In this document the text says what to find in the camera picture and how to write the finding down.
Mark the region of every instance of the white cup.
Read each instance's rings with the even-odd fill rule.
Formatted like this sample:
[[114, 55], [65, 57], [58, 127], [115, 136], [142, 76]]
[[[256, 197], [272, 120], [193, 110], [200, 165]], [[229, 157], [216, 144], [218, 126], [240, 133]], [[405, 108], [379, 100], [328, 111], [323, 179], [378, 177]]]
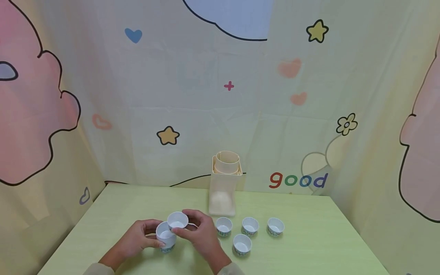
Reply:
[[259, 227], [258, 221], [254, 218], [247, 217], [242, 221], [242, 233], [246, 236], [254, 236]]
[[226, 217], [218, 218], [216, 221], [216, 228], [220, 237], [227, 237], [231, 234], [232, 221]]
[[245, 256], [252, 248], [252, 241], [244, 234], [238, 234], [234, 237], [234, 251], [238, 256]]
[[168, 222], [164, 221], [156, 228], [156, 239], [165, 244], [165, 247], [161, 247], [161, 251], [168, 253], [174, 249], [177, 236], [169, 230]]
[[221, 151], [216, 155], [216, 163], [214, 169], [222, 174], [232, 175], [238, 172], [240, 157], [231, 151]]
[[182, 212], [174, 212], [168, 216], [167, 219], [169, 229], [173, 228], [185, 228], [188, 225], [188, 216], [183, 214]]
[[284, 231], [284, 223], [277, 218], [268, 220], [268, 232], [274, 237], [278, 237]]

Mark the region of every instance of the black outline drawing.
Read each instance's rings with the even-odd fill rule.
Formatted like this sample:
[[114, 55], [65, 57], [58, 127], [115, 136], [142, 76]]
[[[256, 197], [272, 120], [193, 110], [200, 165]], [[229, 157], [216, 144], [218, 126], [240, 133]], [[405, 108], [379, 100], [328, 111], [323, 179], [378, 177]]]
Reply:
[[[174, 139], [176, 140], [176, 143], [171, 143], [171, 142], [169, 142], [169, 141], [167, 141], [166, 143], [163, 143], [163, 142], [162, 142], [162, 138], [159, 136], [159, 133], [163, 133], [163, 132], [165, 132], [166, 129], [168, 129], [168, 128], [171, 128], [171, 131], [172, 131], [173, 133], [176, 133], [176, 134], [177, 134], [177, 136], [174, 138]], [[180, 133], [174, 131], [174, 129], [173, 129], [171, 126], [168, 125], [167, 127], [165, 127], [165, 129], [164, 129], [163, 131], [158, 131], [158, 132], [156, 133], [156, 135], [158, 136], [158, 138], [159, 138], [159, 140], [161, 141], [161, 144], [162, 144], [162, 145], [167, 145], [167, 144], [176, 145], [176, 144], [177, 144], [177, 138], [180, 136]]]
[[[83, 201], [82, 199], [86, 197], [86, 193], [85, 193], [86, 191], [87, 191], [87, 194], [88, 194], [88, 198], [87, 198], [87, 200]], [[80, 205], [86, 204], [89, 201], [89, 199], [90, 199], [90, 190], [86, 186], [85, 189], [84, 189], [84, 194], [80, 198]]]
[[[323, 28], [326, 29], [326, 31], [323, 33], [323, 40], [322, 40], [322, 41], [319, 41], [316, 37], [313, 38], [313, 39], [310, 39], [310, 38], [312, 37], [312, 34], [308, 31], [309, 29], [316, 27], [316, 24], [318, 24], [319, 22], [321, 22]], [[308, 26], [308, 27], [305, 29], [305, 31], [306, 31], [307, 34], [308, 34], [308, 41], [309, 41], [309, 42], [312, 42], [312, 41], [316, 40], [316, 41], [318, 41], [318, 43], [322, 43], [322, 42], [324, 42], [325, 34], [326, 34], [327, 32], [329, 32], [329, 27], [327, 27], [326, 25], [324, 25], [324, 21], [323, 21], [322, 19], [318, 19], [318, 20], [317, 20], [312, 26]]]
[[[202, 176], [197, 176], [197, 177], [191, 178], [191, 179], [189, 179], [189, 180], [184, 180], [184, 181], [182, 181], [182, 182], [179, 182], [179, 183], [176, 183], [176, 184], [170, 185], [169, 187], [174, 187], [174, 186], [177, 186], [177, 185], [179, 185], [179, 184], [185, 183], [185, 182], [187, 182], [187, 181], [195, 180], [195, 179], [202, 178], [202, 177], [205, 177], [205, 176], [210, 176], [210, 175], [211, 175], [211, 174], [208, 174], [208, 175], [202, 175]], [[106, 184], [106, 186], [107, 186], [107, 184], [109, 184], [109, 183], [129, 184], [129, 183], [124, 183], [124, 182], [121, 182], [121, 181], [114, 181], [114, 180], [106, 180], [106, 181], [104, 181], [104, 183]]]
[[6, 61], [0, 61], [0, 64], [6, 64], [6, 65], [10, 66], [12, 71], [14, 71], [14, 74], [15, 74], [14, 77], [12, 77], [12, 78], [0, 78], [0, 81], [13, 81], [18, 78], [17, 69], [12, 64], [10, 64], [9, 62], [6, 62]]
[[[319, 171], [323, 170], [323, 169], [326, 168], [327, 166], [329, 166], [330, 168], [334, 169], [334, 167], [332, 167], [332, 166], [330, 165], [330, 163], [329, 163], [329, 161], [328, 161], [328, 159], [327, 159], [327, 152], [328, 152], [328, 150], [329, 150], [330, 145], [333, 143], [333, 141], [335, 141], [337, 138], [339, 138], [339, 137], [341, 137], [341, 136], [342, 136], [342, 135], [338, 135], [338, 136], [336, 136], [335, 138], [333, 138], [333, 139], [329, 142], [329, 144], [327, 144], [327, 147], [326, 147], [326, 150], [325, 150], [325, 153], [324, 153], [324, 154], [321, 153], [321, 152], [311, 152], [311, 153], [308, 153], [307, 155], [305, 155], [305, 156], [303, 157], [302, 161], [301, 161], [301, 175], [302, 175], [302, 176], [307, 176], [307, 175], [304, 174], [304, 160], [305, 160], [309, 155], [311, 155], [311, 154], [320, 154], [320, 155], [322, 155], [322, 156], [325, 158], [325, 161], [326, 161], [326, 163], [327, 163], [324, 167], [322, 167], [321, 169], [319, 169], [319, 170], [317, 170], [317, 171], [314, 171], [312, 174], [318, 173]], [[314, 194], [316, 193], [317, 190], [320, 190], [319, 188], [313, 188], [313, 186], [309, 186], [308, 188], [312, 191], [312, 195], [314, 195]]]
[[2, 179], [0, 178], [0, 182], [3, 183], [3, 184], [6, 184], [6, 185], [8, 185], [8, 186], [18, 186], [18, 185], [22, 184], [23, 182], [27, 181], [28, 179], [30, 179], [31, 177], [33, 177], [34, 175], [36, 175], [36, 174], [38, 174], [39, 172], [43, 171], [44, 169], [46, 169], [46, 168], [49, 166], [49, 164], [52, 162], [52, 159], [53, 159], [53, 156], [54, 156], [54, 152], [53, 152], [53, 148], [52, 148], [52, 142], [51, 142], [52, 136], [53, 136], [54, 134], [58, 133], [58, 132], [61, 132], [61, 131], [65, 131], [65, 132], [73, 131], [73, 130], [75, 130], [75, 129], [78, 127], [78, 122], [79, 122], [80, 117], [81, 117], [81, 105], [80, 105], [80, 102], [79, 102], [78, 98], [77, 98], [74, 94], [72, 94], [71, 92], [68, 92], [68, 91], [61, 91], [61, 90], [59, 89], [60, 84], [61, 84], [61, 76], [62, 76], [62, 66], [61, 66], [61, 62], [60, 62], [60, 60], [59, 60], [58, 57], [56, 57], [56, 55], [54, 55], [51, 51], [43, 50], [43, 44], [42, 44], [42, 42], [41, 42], [40, 36], [38, 35], [37, 29], [36, 29], [35, 26], [32, 24], [31, 20], [27, 17], [27, 15], [26, 15], [26, 14], [25, 14], [25, 13], [24, 13], [24, 12], [23, 12], [23, 11], [22, 11], [22, 10], [16, 5], [16, 4], [14, 4], [14, 2], [12, 2], [12, 0], [8, 0], [8, 1], [11, 3], [11, 5], [13, 5], [13, 6], [14, 6], [14, 7], [15, 7], [15, 8], [16, 8], [16, 9], [17, 9], [17, 10], [18, 10], [18, 11], [24, 16], [24, 18], [26, 18], [26, 20], [27, 20], [27, 21], [29, 22], [29, 24], [32, 26], [32, 29], [33, 29], [35, 35], [37, 36], [38, 43], [40, 44], [40, 53], [37, 55], [37, 58], [40, 58], [43, 54], [48, 53], [48, 54], [51, 54], [53, 57], [55, 57], [56, 61], [58, 62], [59, 69], [60, 69], [60, 72], [59, 72], [59, 81], [58, 81], [58, 90], [60, 91], [60, 98], [62, 98], [62, 95], [63, 95], [64, 93], [67, 93], [67, 94], [70, 94], [71, 96], [73, 96], [73, 98], [75, 98], [75, 100], [76, 100], [76, 102], [77, 102], [77, 104], [78, 104], [78, 119], [77, 119], [77, 124], [75, 125], [75, 127], [71, 128], [71, 129], [59, 129], [59, 130], [56, 130], [55, 132], [53, 132], [53, 133], [49, 136], [49, 140], [48, 140], [48, 141], [49, 141], [49, 148], [50, 148], [50, 151], [51, 151], [51, 157], [50, 157], [49, 161], [47, 162], [47, 164], [46, 164], [43, 168], [41, 168], [40, 170], [38, 170], [38, 171], [32, 173], [30, 176], [26, 177], [24, 180], [22, 180], [22, 181], [20, 181], [20, 182], [18, 182], [18, 183], [9, 183], [9, 182], [7, 182], [7, 181], [5, 181], [5, 180], [2, 180]]
[[193, 10], [191, 10], [190, 6], [187, 4], [187, 2], [186, 2], [185, 0], [183, 0], [183, 2], [185, 3], [185, 6], [188, 8], [188, 10], [190, 10], [190, 12], [192, 12], [192, 14], [194, 14], [195, 16], [197, 16], [197, 18], [199, 18], [199, 19], [205, 21], [206, 23], [213, 24], [213, 25], [216, 26], [219, 30], [221, 30], [223, 33], [229, 35], [230, 37], [233, 37], [233, 38], [235, 38], [235, 39], [239, 39], [239, 40], [244, 40], [244, 41], [267, 41], [267, 40], [268, 40], [267, 38], [265, 38], [265, 39], [249, 39], [249, 38], [241, 38], [241, 37], [238, 37], [238, 36], [232, 35], [232, 34], [228, 33], [227, 31], [225, 31], [224, 29], [220, 28], [220, 26], [217, 25], [217, 23], [212, 22], [212, 21], [209, 21], [209, 20], [206, 20], [206, 19], [204, 19], [203, 17], [199, 16], [197, 13], [195, 13]]
[[400, 171], [399, 171], [399, 195], [400, 195], [400, 197], [402, 198], [402, 200], [403, 200], [403, 201], [404, 201], [404, 202], [405, 202], [405, 203], [406, 203], [411, 209], [413, 209], [415, 212], [419, 213], [419, 214], [420, 214], [422, 217], [424, 217], [425, 219], [427, 219], [427, 220], [429, 220], [429, 221], [432, 221], [433, 223], [437, 223], [437, 224], [440, 224], [440, 220], [434, 220], [434, 219], [431, 219], [431, 218], [425, 216], [422, 212], [418, 211], [418, 210], [417, 210], [416, 208], [414, 208], [409, 202], [407, 202], [407, 201], [405, 200], [405, 198], [404, 198], [403, 195], [402, 195], [402, 190], [401, 190], [401, 188], [400, 188], [400, 182], [401, 182], [401, 179], [402, 179], [402, 171], [403, 171], [403, 166], [405, 165], [405, 159], [407, 158], [407, 154], [408, 154], [408, 151], [409, 151], [409, 149], [410, 149], [410, 145], [409, 145], [409, 144], [404, 144], [404, 143], [402, 142], [402, 140], [401, 140], [401, 138], [402, 138], [402, 131], [403, 131], [403, 128], [404, 128], [404, 126], [405, 126], [405, 124], [406, 124], [408, 118], [409, 118], [409, 117], [416, 117], [416, 116], [417, 116], [416, 114], [414, 114], [414, 106], [415, 106], [415, 103], [417, 102], [417, 98], [418, 98], [418, 96], [420, 95], [420, 91], [422, 90], [423, 86], [425, 85], [425, 81], [426, 81], [426, 78], [427, 78], [427, 76], [428, 76], [428, 73], [429, 73], [429, 71], [431, 70], [431, 67], [433, 66], [435, 60], [437, 59], [437, 48], [439, 47], [439, 45], [440, 45], [440, 40], [439, 40], [439, 42], [437, 43], [436, 51], [435, 51], [435, 53], [434, 53], [434, 59], [433, 59], [431, 65], [429, 66], [428, 71], [426, 72], [425, 78], [423, 79], [422, 85], [421, 85], [421, 87], [420, 87], [420, 89], [419, 89], [419, 91], [418, 91], [418, 93], [417, 93], [417, 96], [416, 96], [416, 98], [415, 98], [415, 100], [414, 100], [414, 104], [413, 104], [413, 108], [412, 108], [412, 110], [411, 110], [411, 114], [406, 118], [404, 124], [402, 125], [402, 129], [400, 130], [400, 135], [399, 135], [399, 143], [400, 143], [402, 146], [405, 146], [405, 147], [406, 147], [405, 154], [403, 155], [402, 164], [400, 165]]
[[[341, 124], [339, 124], [339, 120], [341, 119], [341, 118], [345, 118], [345, 120], [348, 120], [348, 117], [349, 116], [351, 116], [351, 115], [354, 115], [355, 117], [353, 118], [353, 120], [350, 122], [350, 124], [351, 123], [356, 123], [356, 126], [353, 128], [353, 129], [348, 129], [348, 132], [344, 135], [344, 130], [345, 129], [347, 129], [348, 127], [345, 127], [345, 124], [347, 123], [344, 123], [344, 125], [341, 125]], [[340, 117], [340, 118], [338, 118], [337, 119], [337, 124], [338, 124], [338, 126], [336, 127], [336, 133], [338, 133], [338, 134], [342, 134], [343, 136], [346, 136], [346, 135], [348, 135], [349, 133], [350, 133], [350, 131], [353, 131], [353, 130], [355, 130], [356, 128], [357, 128], [357, 126], [358, 126], [358, 123], [357, 123], [357, 121], [355, 121], [355, 119], [356, 119], [356, 114], [355, 113], [351, 113], [351, 114], [349, 114], [347, 117]], [[342, 130], [342, 132], [338, 132], [337, 130], [339, 129], [339, 127], [343, 127], [343, 130]]]

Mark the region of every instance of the blue cloud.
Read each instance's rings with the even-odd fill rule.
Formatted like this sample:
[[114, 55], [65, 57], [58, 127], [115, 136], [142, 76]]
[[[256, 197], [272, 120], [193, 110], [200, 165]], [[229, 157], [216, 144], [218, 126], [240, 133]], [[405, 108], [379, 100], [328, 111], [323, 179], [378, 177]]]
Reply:
[[273, 0], [183, 0], [205, 22], [241, 40], [268, 38]]

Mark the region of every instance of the cup rim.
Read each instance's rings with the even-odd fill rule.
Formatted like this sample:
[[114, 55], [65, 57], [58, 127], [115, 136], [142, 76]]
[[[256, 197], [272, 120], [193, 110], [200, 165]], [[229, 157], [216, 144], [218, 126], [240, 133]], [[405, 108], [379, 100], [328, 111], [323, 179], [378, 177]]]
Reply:
[[[252, 220], [254, 220], [254, 221], [257, 223], [257, 228], [256, 228], [255, 231], [250, 231], [250, 230], [247, 230], [247, 229], [245, 228], [245, 224], [244, 224], [245, 219], [252, 219]], [[245, 229], [246, 229], [247, 231], [249, 231], [249, 232], [257, 232], [258, 229], [260, 229], [260, 224], [258, 223], [257, 219], [252, 218], [252, 217], [246, 217], [246, 218], [244, 218], [244, 219], [242, 220], [242, 226], [243, 226], [243, 228], [245, 228]]]
[[[236, 162], [224, 162], [224, 161], [221, 161], [220, 158], [219, 158], [221, 152], [233, 153], [233, 154], [237, 155], [238, 160], [237, 160]], [[232, 152], [232, 151], [228, 151], [228, 150], [224, 150], [224, 151], [220, 151], [220, 152], [218, 152], [218, 153], [216, 154], [216, 159], [217, 159], [219, 162], [224, 163], [224, 164], [236, 164], [236, 163], [239, 163], [239, 162], [240, 162], [240, 156], [239, 156], [237, 153]]]
[[230, 231], [232, 230], [232, 227], [234, 226], [234, 224], [232, 223], [232, 220], [229, 219], [229, 218], [227, 218], [227, 217], [220, 217], [220, 218], [218, 218], [218, 219], [216, 220], [216, 228], [217, 228], [217, 230], [219, 230], [219, 229], [218, 229], [218, 225], [217, 225], [217, 223], [218, 223], [218, 221], [219, 221], [220, 219], [222, 219], [222, 220], [227, 220], [227, 221], [229, 221], [229, 222], [231, 223], [231, 228], [228, 227], [229, 230], [228, 230], [227, 232], [223, 232], [223, 231], [221, 231], [221, 232], [223, 232], [223, 233], [228, 233], [228, 232], [230, 232]]
[[[249, 242], [250, 242], [250, 247], [249, 247], [248, 251], [246, 251], [246, 252], [240, 251], [240, 250], [235, 246], [235, 240], [236, 240], [236, 238], [237, 238], [237, 237], [241, 237], [241, 238], [242, 238], [242, 236], [244, 236], [244, 238], [247, 239], [247, 240], [249, 240]], [[234, 239], [232, 240], [232, 245], [234, 246], [235, 249], [237, 249], [237, 250], [240, 251], [241, 253], [247, 253], [247, 252], [251, 251], [251, 249], [252, 249], [252, 240], [251, 240], [248, 236], [246, 236], [246, 235], [244, 235], [244, 234], [237, 234], [237, 235], [235, 235]]]
[[272, 217], [272, 218], [269, 218], [268, 219], [268, 227], [271, 229], [271, 227], [270, 227], [270, 221], [271, 220], [276, 220], [276, 221], [279, 221], [281, 224], [282, 224], [282, 230], [280, 231], [280, 232], [277, 232], [277, 233], [282, 233], [283, 231], [284, 231], [284, 228], [285, 228], [285, 226], [284, 226], [284, 222], [282, 222], [282, 220], [280, 220], [279, 218], [274, 218], [274, 217]]
[[168, 217], [166, 219], [166, 221], [168, 222], [168, 226], [171, 227], [171, 225], [169, 225], [169, 218], [171, 217], [172, 214], [176, 214], [176, 213], [182, 214], [182, 215], [184, 215], [186, 217], [186, 219], [185, 219], [186, 220], [186, 225], [184, 226], [184, 227], [186, 227], [188, 225], [188, 223], [189, 223], [189, 218], [188, 218], [188, 216], [185, 213], [183, 213], [181, 211], [175, 211], [175, 212], [173, 212], [173, 213], [168, 215]]
[[162, 237], [159, 237], [160, 234], [158, 234], [158, 228], [159, 228], [162, 224], [166, 224], [166, 228], [167, 228], [167, 230], [165, 230], [165, 231], [170, 231], [170, 232], [171, 232], [171, 230], [169, 229], [169, 226], [168, 226], [168, 222], [167, 222], [167, 221], [163, 221], [163, 222], [161, 222], [161, 223], [158, 225], [158, 227], [156, 227], [156, 237], [157, 237], [157, 238], [161, 238], [161, 239], [163, 239], [163, 240], [166, 240], [166, 239], [172, 238], [173, 235], [175, 235], [173, 232], [171, 232], [172, 235], [169, 236], [168, 238], [162, 238]]

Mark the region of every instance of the cup with blue pattern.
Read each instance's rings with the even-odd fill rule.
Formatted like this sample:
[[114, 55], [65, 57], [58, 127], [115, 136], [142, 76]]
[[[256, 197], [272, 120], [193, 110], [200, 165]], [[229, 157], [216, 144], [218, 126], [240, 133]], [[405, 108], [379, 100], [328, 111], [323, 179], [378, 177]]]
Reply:
[[242, 233], [248, 237], [252, 237], [258, 231], [258, 221], [254, 218], [247, 217], [242, 221]]
[[220, 217], [216, 221], [216, 228], [220, 237], [227, 237], [232, 231], [232, 221], [227, 217]]
[[161, 251], [166, 254], [174, 249], [177, 236], [170, 231], [168, 222], [164, 221], [156, 228], [156, 239], [165, 244], [164, 247], [161, 247]]
[[277, 218], [270, 218], [268, 220], [268, 232], [273, 237], [278, 237], [284, 231], [284, 223]]
[[246, 256], [247, 254], [249, 254], [252, 248], [252, 241], [248, 236], [244, 234], [238, 234], [234, 237], [233, 248], [237, 256]]

